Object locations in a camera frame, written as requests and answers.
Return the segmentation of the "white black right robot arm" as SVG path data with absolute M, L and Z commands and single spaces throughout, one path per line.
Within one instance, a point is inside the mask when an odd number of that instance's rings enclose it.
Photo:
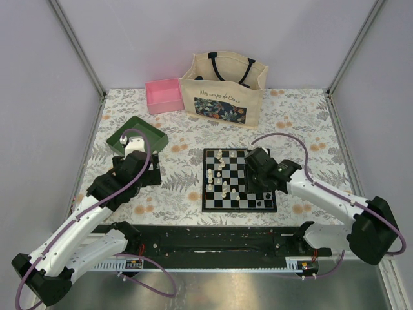
M 319 248 L 353 252 L 370 265 L 377 265 L 398 237 L 399 227 L 386 200 L 354 196 L 317 181 L 305 169 L 276 168 L 272 172 L 245 169 L 245 188 L 251 193 L 281 191 L 323 209 L 340 225 L 310 223 L 294 238 L 295 251 L 303 256 Z

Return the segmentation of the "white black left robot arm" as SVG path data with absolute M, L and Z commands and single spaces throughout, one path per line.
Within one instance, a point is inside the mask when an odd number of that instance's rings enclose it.
M 112 158 L 112 168 L 95 178 L 75 211 L 30 254 L 19 253 L 12 266 L 21 277 L 15 297 L 16 309 L 27 286 L 41 304 L 58 303 L 72 285 L 97 264 L 117 254 L 139 253 L 140 232 L 123 221 L 113 224 L 97 241 L 82 247 L 82 242 L 120 206 L 137 196 L 143 187 L 159 185 L 159 158 L 152 154 L 148 139 L 137 134 L 120 138 L 124 156 Z

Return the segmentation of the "black white chess board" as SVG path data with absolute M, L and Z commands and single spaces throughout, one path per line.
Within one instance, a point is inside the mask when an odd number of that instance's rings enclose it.
M 222 149 L 222 156 L 218 155 L 219 149 L 203 149 L 203 189 L 201 210 L 203 212 L 276 212 L 275 192 L 270 199 L 265 198 L 266 193 L 252 194 L 245 192 L 245 156 L 249 150 Z M 231 158 L 230 153 L 235 152 L 236 157 Z M 225 163 L 223 170 L 219 170 L 221 162 Z M 208 190 L 208 169 L 213 172 L 213 189 Z M 222 198 L 222 192 L 227 191 L 227 196 Z

